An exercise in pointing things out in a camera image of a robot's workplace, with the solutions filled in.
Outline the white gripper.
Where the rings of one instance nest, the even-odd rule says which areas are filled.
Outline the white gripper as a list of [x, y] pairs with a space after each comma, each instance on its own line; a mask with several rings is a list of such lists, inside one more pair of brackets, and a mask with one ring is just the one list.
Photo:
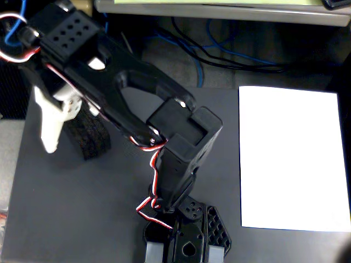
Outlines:
[[[79, 113], [82, 99], [72, 87], [62, 87], [53, 96], [62, 102], [56, 105], [48, 100], [37, 86], [34, 87], [35, 102], [41, 108], [41, 140], [47, 153], [54, 153], [65, 121], [74, 119]], [[91, 114], [97, 116], [99, 110], [91, 106]]]

